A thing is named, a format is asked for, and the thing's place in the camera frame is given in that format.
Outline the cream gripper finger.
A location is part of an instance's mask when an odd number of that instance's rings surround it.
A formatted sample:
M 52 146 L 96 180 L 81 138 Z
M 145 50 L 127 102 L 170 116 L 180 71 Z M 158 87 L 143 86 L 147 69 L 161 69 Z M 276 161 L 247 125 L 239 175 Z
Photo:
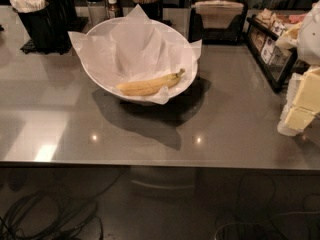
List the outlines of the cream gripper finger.
M 320 68 L 310 67 L 303 75 L 285 124 L 303 131 L 320 113 Z
M 287 94 L 286 94 L 286 104 L 283 107 L 282 113 L 280 115 L 280 121 L 277 125 L 277 131 L 285 136 L 296 136 L 299 131 L 289 128 L 285 124 L 285 119 L 289 114 L 290 108 L 292 106 L 293 100 L 297 94 L 299 85 L 302 81 L 303 76 L 297 73 L 293 73 L 291 79 L 289 80 Z

